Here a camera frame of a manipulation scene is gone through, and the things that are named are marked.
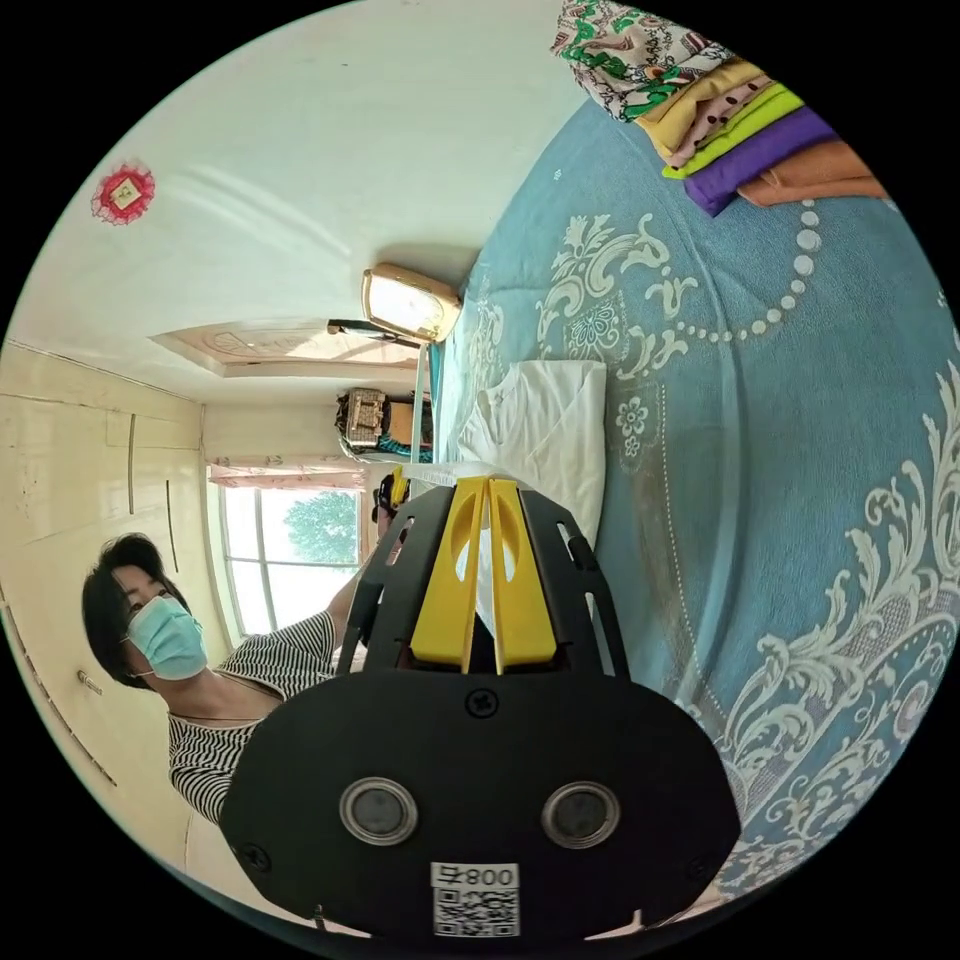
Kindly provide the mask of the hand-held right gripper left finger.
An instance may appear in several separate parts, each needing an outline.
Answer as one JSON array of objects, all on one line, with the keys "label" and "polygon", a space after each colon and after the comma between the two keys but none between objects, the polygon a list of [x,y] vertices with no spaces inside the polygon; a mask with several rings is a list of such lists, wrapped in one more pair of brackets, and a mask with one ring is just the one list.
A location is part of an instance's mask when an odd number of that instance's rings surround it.
[{"label": "hand-held right gripper left finger", "polygon": [[469,669],[476,612],[479,540],[487,493],[485,478],[464,478],[450,495],[410,642],[430,668]]}]

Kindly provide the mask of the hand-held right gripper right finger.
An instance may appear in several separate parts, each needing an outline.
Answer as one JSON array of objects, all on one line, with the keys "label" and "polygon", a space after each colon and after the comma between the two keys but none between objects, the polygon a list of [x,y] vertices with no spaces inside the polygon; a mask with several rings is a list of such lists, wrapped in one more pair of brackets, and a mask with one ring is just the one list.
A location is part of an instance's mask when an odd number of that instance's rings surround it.
[{"label": "hand-held right gripper right finger", "polygon": [[489,481],[488,519],[496,669],[544,667],[557,643],[515,482]]}]

